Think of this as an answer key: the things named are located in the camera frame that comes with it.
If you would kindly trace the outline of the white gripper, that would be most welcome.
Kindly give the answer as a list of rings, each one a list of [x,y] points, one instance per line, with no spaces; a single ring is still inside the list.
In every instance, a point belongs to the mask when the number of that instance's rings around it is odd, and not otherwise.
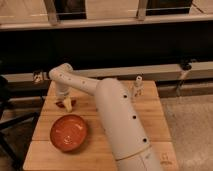
[[[69,94],[69,87],[64,85],[64,84],[60,84],[60,83],[56,83],[55,84],[55,93],[56,93],[56,97],[59,101],[63,101],[63,104],[66,108],[66,110],[68,112],[72,111],[72,103],[71,103],[71,98],[68,97]]]

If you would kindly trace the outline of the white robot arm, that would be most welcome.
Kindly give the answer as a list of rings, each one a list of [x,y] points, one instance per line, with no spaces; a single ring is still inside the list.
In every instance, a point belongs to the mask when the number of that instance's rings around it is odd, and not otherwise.
[[[75,75],[68,63],[51,69],[49,77],[56,83],[59,98],[66,97],[70,87],[94,96],[118,171],[164,171],[132,105],[131,95],[120,81]]]

